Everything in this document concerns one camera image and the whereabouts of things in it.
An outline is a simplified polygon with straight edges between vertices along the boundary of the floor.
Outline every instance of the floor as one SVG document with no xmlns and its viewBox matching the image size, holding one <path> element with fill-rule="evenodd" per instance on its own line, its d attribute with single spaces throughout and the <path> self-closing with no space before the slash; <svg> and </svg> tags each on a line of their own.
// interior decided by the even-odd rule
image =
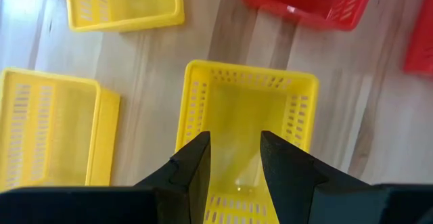
<svg viewBox="0 0 433 224">
<path fill-rule="evenodd" d="M 315 74 L 314 156 L 369 183 L 433 183 L 433 82 L 400 69 L 421 3 L 370 0 L 356 30 L 318 32 L 241 0 L 185 0 L 181 26 L 74 33 L 65 0 L 1 0 L 0 67 L 94 78 L 122 94 L 114 185 L 173 154 L 194 59 Z"/>
</svg>

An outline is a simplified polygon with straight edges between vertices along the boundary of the wooden floor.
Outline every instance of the wooden floor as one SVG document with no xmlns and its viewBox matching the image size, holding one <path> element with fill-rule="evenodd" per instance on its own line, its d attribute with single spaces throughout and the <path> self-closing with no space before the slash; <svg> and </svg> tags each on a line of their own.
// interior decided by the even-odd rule
<svg viewBox="0 0 433 224">
<path fill-rule="evenodd" d="M 95 78 L 122 94 L 114 185 L 175 149 L 183 73 L 204 59 L 321 82 L 311 152 L 369 183 L 433 183 L 433 82 L 401 72 L 422 0 L 370 0 L 352 32 L 317 32 L 241 0 L 185 0 L 181 26 L 69 31 L 65 0 L 1 0 L 0 66 Z"/>
</svg>

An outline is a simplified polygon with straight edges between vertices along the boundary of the yellow basket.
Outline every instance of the yellow basket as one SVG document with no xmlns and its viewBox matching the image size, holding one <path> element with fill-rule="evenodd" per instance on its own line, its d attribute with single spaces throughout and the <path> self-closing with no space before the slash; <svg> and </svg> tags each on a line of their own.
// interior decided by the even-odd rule
<svg viewBox="0 0 433 224">
<path fill-rule="evenodd" d="M 120 96 L 90 79 L 3 71 L 0 191 L 109 185 Z"/>
<path fill-rule="evenodd" d="M 185 73 L 176 151 L 210 131 L 205 223 L 277 223 L 260 132 L 310 148 L 318 80 L 311 74 L 193 61 Z"/>
<path fill-rule="evenodd" d="M 128 31 L 183 23 L 183 0 L 67 0 L 75 31 Z"/>
</svg>

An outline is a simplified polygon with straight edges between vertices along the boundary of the yellow plastic basket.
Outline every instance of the yellow plastic basket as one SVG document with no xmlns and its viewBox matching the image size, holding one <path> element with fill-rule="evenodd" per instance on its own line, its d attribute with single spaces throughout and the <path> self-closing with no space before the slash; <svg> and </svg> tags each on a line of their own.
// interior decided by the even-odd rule
<svg viewBox="0 0 433 224">
<path fill-rule="evenodd" d="M 3 71 L 0 191 L 109 185 L 120 96 L 90 79 Z"/>
<path fill-rule="evenodd" d="M 183 0 L 67 0 L 75 31 L 128 31 L 183 23 Z"/>
<path fill-rule="evenodd" d="M 311 74 L 193 61 L 187 66 L 176 151 L 210 131 L 205 223 L 277 223 L 260 133 L 310 148 L 318 80 Z"/>
</svg>

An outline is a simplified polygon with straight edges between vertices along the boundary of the hardwood floor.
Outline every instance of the hardwood floor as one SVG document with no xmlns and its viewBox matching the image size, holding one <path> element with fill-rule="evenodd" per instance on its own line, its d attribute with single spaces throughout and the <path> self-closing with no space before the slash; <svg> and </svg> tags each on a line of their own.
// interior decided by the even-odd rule
<svg viewBox="0 0 433 224">
<path fill-rule="evenodd" d="M 184 25 L 75 33 L 65 0 L 1 0 L 0 65 L 95 78 L 122 94 L 114 185 L 174 152 L 194 59 L 315 74 L 313 155 L 369 183 L 433 183 L 433 83 L 401 72 L 422 1 L 370 0 L 352 32 L 297 26 L 241 0 L 185 0 Z"/>
</svg>

